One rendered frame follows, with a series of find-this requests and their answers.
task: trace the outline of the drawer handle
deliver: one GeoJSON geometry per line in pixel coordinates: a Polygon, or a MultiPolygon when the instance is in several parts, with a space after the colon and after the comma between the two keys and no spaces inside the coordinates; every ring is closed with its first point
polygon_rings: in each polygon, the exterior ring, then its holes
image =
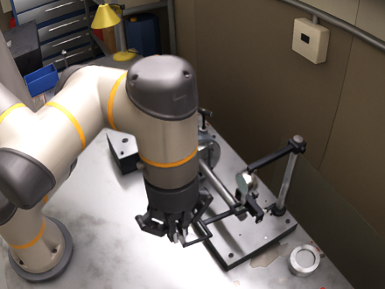
{"type": "Polygon", "coordinates": [[[74,3],[76,3],[76,1],[72,1],[72,2],[70,2],[70,3],[62,4],[62,5],[60,5],[60,6],[56,6],[56,7],[53,7],[53,8],[51,8],[51,9],[47,9],[45,12],[49,12],[49,11],[52,11],[52,10],[55,10],[55,9],[58,9],[58,8],[67,6],[67,5],[69,5],[69,4],[74,4],[74,3]]]}
{"type": "MultiPolygon", "coordinates": [[[[70,56],[67,56],[66,58],[69,59],[69,58],[71,58],[71,57],[73,57],[73,56],[76,56],[76,55],[79,55],[79,54],[83,54],[83,53],[84,53],[84,51],[82,51],[82,52],[80,52],[80,53],[72,54],[72,55],[70,55],[70,56]]],[[[56,60],[55,63],[56,63],[56,62],[61,62],[61,61],[63,61],[63,60],[64,60],[64,58],[62,58],[61,60],[56,60]]]]}
{"type": "Polygon", "coordinates": [[[71,41],[74,41],[75,39],[79,39],[79,38],[81,38],[81,35],[80,35],[80,36],[77,36],[77,37],[74,37],[74,38],[72,38],[72,39],[69,39],[69,40],[66,40],[66,41],[60,42],[60,43],[58,43],[58,44],[55,44],[55,45],[54,45],[54,46],[52,46],[52,47],[55,47],[55,46],[61,46],[62,44],[65,44],[65,43],[67,43],[67,42],[71,42],[71,41]]]}
{"type": "Polygon", "coordinates": [[[67,23],[67,24],[64,24],[64,25],[61,25],[61,26],[52,28],[52,29],[50,29],[50,30],[48,30],[48,31],[49,31],[49,32],[52,32],[52,31],[54,31],[54,30],[56,30],[56,29],[59,29],[59,28],[62,28],[62,27],[69,26],[69,25],[71,25],[71,24],[73,24],[73,23],[76,23],[76,22],[79,22],[79,21],[80,21],[80,20],[76,20],[76,21],[73,21],[73,22],[70,22],[70,23],[67,23]]]}

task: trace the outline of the white electrical box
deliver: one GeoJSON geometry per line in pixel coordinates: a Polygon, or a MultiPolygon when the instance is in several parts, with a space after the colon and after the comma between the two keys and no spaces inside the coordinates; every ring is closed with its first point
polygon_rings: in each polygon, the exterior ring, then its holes
{"type": "Polygon", "coordinates": [[[330,31],[308,18],[294,19],[293,50],[314,64],[326,61],[330,31]]]}

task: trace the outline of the drawer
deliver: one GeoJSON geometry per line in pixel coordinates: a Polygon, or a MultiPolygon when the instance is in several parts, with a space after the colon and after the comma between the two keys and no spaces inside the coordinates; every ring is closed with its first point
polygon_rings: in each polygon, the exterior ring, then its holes
{"type": "MultiPolygon", "coordinates": [[[[72,52],[68,53],[66,60],[68,62],[68,65],[70,66],[70,65],[73,65],[74,63],[81,62],[82,60],[85,60],[87,58],[92,58],[91,46],[86,46],[86,47],[73,50],[72,52]]],[[[51,58],[49,60],[43,61],[44,66],[47,66],[50,63],[53,63],[53,65],[58,70],[66,66],[66,64],[64,63],[64,58],[61,55],[51,58]]]]}
{"type": "Polygon", "coordinates": [[[18,14],[17,19],[20,24],[31,20],[36,20],[36,23],[39,24],[81,9],[84,9],[83,0],[60,0],[18,14]]]}
{"type": "MultiPolygon", "coordinates": [[[[95,13],[90,13],[91,20],[94,17],[95,13]]],[[[74,30],[78,30],[80,28],[86,27],[88,25],[86,14],[76,16],[74,18],[69,18],[64,21],[60,21],[53,25],[49,25],[47,27],[41,28],[38,30],[38,37],[40,38],[40,42],[47,41],[48,39],[52,39],[58,37],[62,34],[72,32],[74,30]]]]}
{"type": "Polygon", "coordinates": [[[43,46],[40,47],[41,55],[43,56],[43,59],[44,59],[55,53],[61,53],[63,49],[67,50],[69,48],[79,46],[90,41],[91,39],[89,37],[88,30],[77,32],[77,33],[65,36],[61,39],[56,39],[53,42],[44,44],[43,46]]]}
{"type": "Polygon", "coordinates": [[[48,4],[54,0],[13,0],[16,13],[21,13],[37,6],[48,4]]]}

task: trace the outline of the metal ring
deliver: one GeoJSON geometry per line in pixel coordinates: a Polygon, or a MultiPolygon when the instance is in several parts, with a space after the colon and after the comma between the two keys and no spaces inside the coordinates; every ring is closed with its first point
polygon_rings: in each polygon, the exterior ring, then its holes
{"type": "Polygon", "coordinates": [[[319,267],[320,260],[321,260],[321,257],[319,255],[319,252],[313,246],[310,246],[310,245],[298,246],[290,254],[290,257],[289,257],[289,269],[290,269],[291,273],[293,273],[296,276],[306,277],[306,276],[311,275],[314,271],[316,271],[316,269],[319,267]],[[304,268],[304,267],[301,267],[298,264],[298,262],[297,262],[297,254],[301,250],[307,250],[307,251],[309,251],[314,256],[314,264],[311,267],[304,268]]]}

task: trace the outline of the black box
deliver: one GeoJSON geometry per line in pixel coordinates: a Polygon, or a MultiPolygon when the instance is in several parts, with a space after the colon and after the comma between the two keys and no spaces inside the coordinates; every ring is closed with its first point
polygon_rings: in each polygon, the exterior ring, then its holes
{"type": "Polygon", "coordinates": [[[43,67],[36,21],[32,20],[3,32],[5,41],[12,41],[10,53],[21,76],[26,76],[43,67]]]}

